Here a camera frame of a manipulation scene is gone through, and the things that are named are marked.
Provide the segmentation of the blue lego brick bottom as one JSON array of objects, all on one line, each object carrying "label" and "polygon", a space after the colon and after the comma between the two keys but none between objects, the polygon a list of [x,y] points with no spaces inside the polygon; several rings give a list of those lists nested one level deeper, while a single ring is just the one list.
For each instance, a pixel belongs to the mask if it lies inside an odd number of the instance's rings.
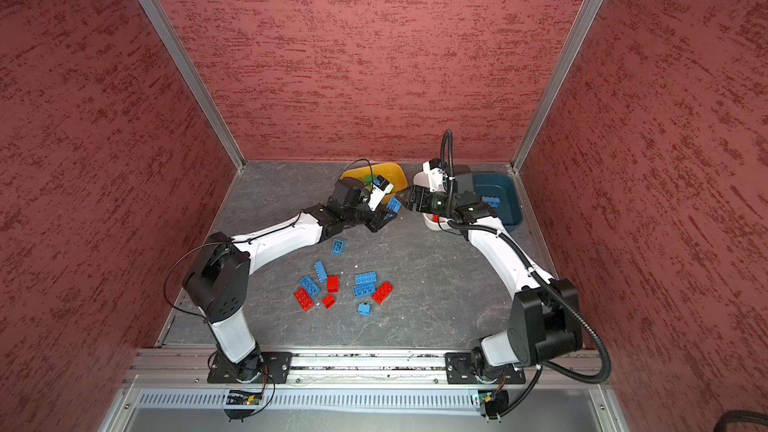
[{"label": "blue lego brick bottom", "polygon": [[315,298],[320,293],[320,287],[308,275],[302,277],[299,284],[310,298]]}]

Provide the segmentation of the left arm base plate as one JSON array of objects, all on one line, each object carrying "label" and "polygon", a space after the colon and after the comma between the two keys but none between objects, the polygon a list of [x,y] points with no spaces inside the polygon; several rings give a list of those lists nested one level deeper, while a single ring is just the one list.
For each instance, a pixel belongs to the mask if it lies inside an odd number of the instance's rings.
[{"label": "left arm base plate", "polygon": [[291,369],[293,354],[290,352],[260,352],[255,350],[241,362],[231,362],[221,351],[210,356],[208,362],[209,384],[257,383],[285,384]]}]

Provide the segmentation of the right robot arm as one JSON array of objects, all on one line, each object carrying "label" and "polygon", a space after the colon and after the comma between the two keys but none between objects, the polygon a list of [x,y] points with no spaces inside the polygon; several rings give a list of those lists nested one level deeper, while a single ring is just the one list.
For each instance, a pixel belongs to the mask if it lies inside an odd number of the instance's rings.
[{"label": "right robot arm", "polygon": [[575,352],[586,330],[578,292],[541,268],[507,232],[496,210],[475,193],[468,168],[439,159],[423,164],[408,189],[409,209],[435,216],[460,233],[490,263],[512,297],[506,328],[479,340],[476,369],[543,365]]}]

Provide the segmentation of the small blue lego brick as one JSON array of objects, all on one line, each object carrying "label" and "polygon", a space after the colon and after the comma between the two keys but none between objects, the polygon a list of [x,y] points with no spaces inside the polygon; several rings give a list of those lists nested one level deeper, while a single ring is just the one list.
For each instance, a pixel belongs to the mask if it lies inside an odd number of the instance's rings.
[{"label": "small blue lego brick", "polygon": [[368,303],[360,303],[358,305],[358,313],[361,316],[368,317],[370,315],[370,311],[371,311],[371,306]]}]

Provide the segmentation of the red lego brick small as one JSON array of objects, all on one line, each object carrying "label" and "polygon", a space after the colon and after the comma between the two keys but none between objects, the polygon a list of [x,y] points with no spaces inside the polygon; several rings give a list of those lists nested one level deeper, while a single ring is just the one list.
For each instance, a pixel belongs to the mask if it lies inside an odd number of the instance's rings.
[{"label": "red lego brick small", "polygon": [[332,307],[332,306],[335,304],[335,302],[336,302],[336,300],[335,300],[335,297],[334,297],[334,295],[333,295],[333,294],[327,294],[327,295],[326,295],[326,296],[325,296],[325,297],[322,299],[322,304],[324,305],[324,307],[325,307],[326,309],[330,309],[330,308],[331,308],[331,307]]}]

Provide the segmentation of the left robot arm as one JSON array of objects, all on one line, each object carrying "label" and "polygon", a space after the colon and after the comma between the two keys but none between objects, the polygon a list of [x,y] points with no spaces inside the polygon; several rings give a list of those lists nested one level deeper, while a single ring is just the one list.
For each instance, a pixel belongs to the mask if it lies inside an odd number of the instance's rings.
[{"label": "left robot arm", "polygon": [[379,175],[371,186],[353,177],[336,181],[325,204],[302,209],[295,217],[260,231],[229,237],[210,235],[182,281],[202,313],[219,356],[249,381],[260,371],[262,355],[243,312],[250,276],[259,268],[298,249],[363,225],[377,232],[397,212],[383,203],[394,185]]}]

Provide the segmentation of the blue lego brick pair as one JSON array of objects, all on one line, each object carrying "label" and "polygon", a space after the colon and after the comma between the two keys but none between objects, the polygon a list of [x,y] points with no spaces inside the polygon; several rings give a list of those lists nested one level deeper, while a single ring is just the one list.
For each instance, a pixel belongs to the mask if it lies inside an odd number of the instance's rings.
[{"label": "blue lego brick pair", "polygon": [[355,285],[375,284],[377,282],[377,274],[374,271],[365,272],[355,275]]},{"label": "blue lego brick pair", "polygon": [[374,283],[366,283],[356,285],[353,287],[353,295],[356,300],[370,297],[376,292],[376,285]]}]

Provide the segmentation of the blue lego brick long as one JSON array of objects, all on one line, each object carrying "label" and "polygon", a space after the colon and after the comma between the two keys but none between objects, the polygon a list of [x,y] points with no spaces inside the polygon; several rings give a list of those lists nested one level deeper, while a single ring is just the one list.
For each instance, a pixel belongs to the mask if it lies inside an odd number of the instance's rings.
[{"label": "blue lego brick long", "polygon": [[397,215],[402,204],[397,198],[391,198],[387,204],[387,209],[393,214]]}]

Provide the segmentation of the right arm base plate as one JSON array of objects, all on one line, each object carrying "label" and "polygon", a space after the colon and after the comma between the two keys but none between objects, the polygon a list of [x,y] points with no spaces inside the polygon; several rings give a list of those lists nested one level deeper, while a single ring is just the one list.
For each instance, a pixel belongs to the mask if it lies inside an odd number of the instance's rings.
[{"label": "right arm base plate", "polygon": [[451,385],[522,385],[523,370],[512,365],[492,366],[479,348],[469,352],[448,352],[444,355],[447,382]]}]

